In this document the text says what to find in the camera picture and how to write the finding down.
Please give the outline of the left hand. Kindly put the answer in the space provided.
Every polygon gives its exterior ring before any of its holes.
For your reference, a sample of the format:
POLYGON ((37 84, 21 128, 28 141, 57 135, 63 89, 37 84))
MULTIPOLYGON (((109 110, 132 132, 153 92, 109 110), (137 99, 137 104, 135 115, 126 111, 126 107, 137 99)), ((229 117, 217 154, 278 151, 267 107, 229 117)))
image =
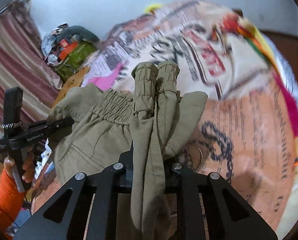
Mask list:
MULTIPOLYGON (((34 178, 35 168, 33 164, 33 159, 34 159, 34 154, 32 152, 28 152, 27 158, 24 161, 24 164, 22 166, 22 168, 25 171, 24 175, 22 176, 22 179, 27 183, 32 182, 34 178)), ((3 167, 7 172, 7 175, 9 176, 9 178, 12 178, 12 179, 14 178, 12 173, 12 167, 14 165, 15 165, 15 161, 13 158, 6 157, 3 161, 3 167)))

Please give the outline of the orange sleeve forearm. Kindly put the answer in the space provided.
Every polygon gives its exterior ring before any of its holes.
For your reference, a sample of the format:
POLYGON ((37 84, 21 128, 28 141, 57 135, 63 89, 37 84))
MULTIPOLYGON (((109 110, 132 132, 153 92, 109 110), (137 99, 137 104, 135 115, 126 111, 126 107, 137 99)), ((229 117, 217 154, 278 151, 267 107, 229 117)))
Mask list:
POLYGON ((14 179, 3 169, 0 176, 0 239, 13 239, 6 231, 18 216, 24 197, 25 194, 18 191, 14 179))

